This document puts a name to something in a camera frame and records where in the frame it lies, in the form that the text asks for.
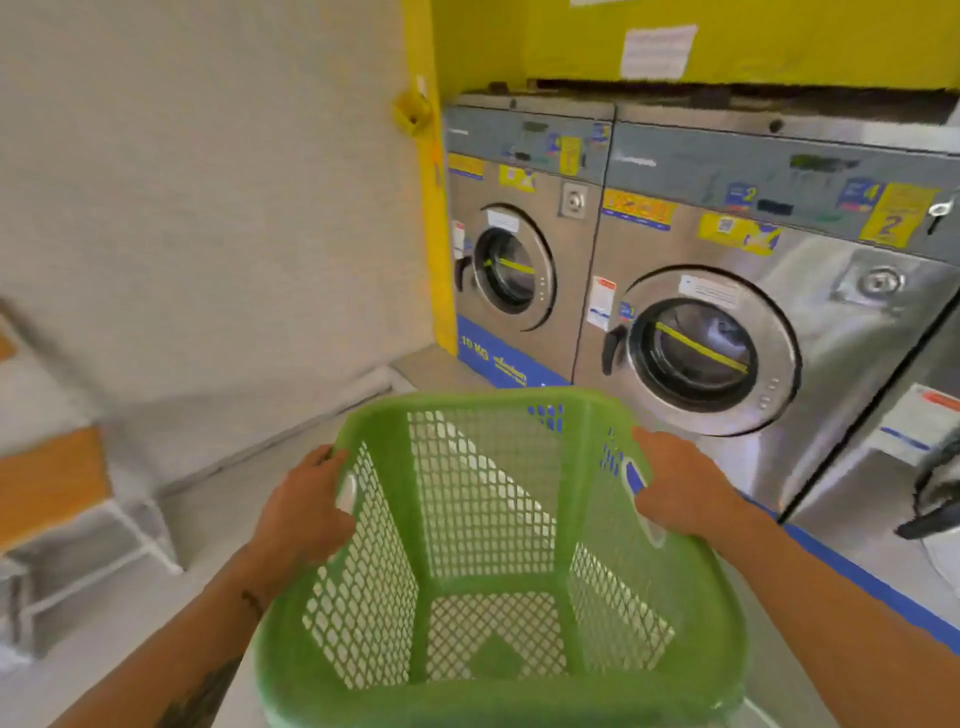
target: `person's left arm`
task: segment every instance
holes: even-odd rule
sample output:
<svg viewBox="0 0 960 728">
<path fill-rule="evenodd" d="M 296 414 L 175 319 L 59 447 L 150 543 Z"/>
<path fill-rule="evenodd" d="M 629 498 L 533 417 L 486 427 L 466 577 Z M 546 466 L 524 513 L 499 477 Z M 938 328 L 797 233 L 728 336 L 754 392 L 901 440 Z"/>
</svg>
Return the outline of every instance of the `person's left arm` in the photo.
<svg viewBox="0 0 960 728">
<path fill-rule="evenodd" d="M 264 610 L 309 563 L 353 535 L 334 505 L 347 460 L 309 453 L 274 490 L 243 546 L 203 592 L 90 689 L 51 728 L 208 728 Z"/>
</svg>

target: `hand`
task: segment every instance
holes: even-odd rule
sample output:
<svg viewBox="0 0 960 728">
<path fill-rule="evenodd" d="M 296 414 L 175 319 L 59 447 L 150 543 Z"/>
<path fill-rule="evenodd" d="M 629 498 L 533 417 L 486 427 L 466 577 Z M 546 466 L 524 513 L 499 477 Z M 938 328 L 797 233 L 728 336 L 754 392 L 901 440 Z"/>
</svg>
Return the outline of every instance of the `hand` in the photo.
<svg viewBox="0 0 960 728">
<path fill-rule="evenodd" d="M 634 440 L 653 470 L 649 487 L 636 495 L 637 512 L 686 536 L 709 543 L 749 512 L 727 477 L 697 447 L 667 432 L 634 427 Z"/>
<path fill-rule="evenodd" d="M 349 453 L 332 445 L 307 453 L 271 493 L 246 546 L 281 590 L 307 564 L 325 562 L 353 536 L 356 522 L 337 508 L 337 483 Z"/>
</svg>

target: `tattoo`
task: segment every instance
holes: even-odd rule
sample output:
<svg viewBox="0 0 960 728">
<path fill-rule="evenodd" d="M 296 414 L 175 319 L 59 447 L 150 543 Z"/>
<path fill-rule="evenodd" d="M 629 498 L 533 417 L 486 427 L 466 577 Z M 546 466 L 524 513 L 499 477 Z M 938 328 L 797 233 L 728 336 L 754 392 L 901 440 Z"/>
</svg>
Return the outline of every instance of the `tattoo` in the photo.
<svg viewBox="0 0 960 728">
<path fill-rule="evenodd" d="M 240 598 L 250 604 L 251 609 L 256 612 L 257 619 L 263 619 L 263 607 L 260 606 L 260 600 L 257 599 L 252 592 L 249 592 L 245 589 L 240 593 Z"/>
<path fill-rule="evenodd" d="M 167 708 L 156 728 L 210 728 L 241 660 L 243 656 L 209 672 L 196 692 Z"/>
</svg>

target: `person's right arm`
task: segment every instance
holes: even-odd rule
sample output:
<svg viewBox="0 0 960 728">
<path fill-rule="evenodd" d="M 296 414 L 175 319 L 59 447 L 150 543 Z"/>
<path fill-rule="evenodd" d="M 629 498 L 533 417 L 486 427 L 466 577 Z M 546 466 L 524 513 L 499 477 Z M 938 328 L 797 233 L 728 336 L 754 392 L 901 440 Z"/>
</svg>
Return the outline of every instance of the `person's right arm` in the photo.
<svg viewBox="0 0 960 728">
<path fill-rule="evenodd" d="M 960 726 L 960 657 L 807 553 L 692 443 L 634 439 L 653 470 L 636 510 L 744 576 L 843 728 Z"/>
</svg>

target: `white wall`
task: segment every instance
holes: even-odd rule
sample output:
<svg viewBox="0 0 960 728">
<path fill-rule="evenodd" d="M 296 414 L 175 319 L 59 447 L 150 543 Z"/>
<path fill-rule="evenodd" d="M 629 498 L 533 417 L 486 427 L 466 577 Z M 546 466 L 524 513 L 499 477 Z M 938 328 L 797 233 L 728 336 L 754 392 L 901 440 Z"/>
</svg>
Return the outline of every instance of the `white wall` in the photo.
<svg viewBox="0 0 960 728">
<path fill-rule="evenodd" d="M 115 477 L 194 473 L 429 343 L 405 82 L 396 0 L 0 6 L 0 297 Z"/>
</svg>

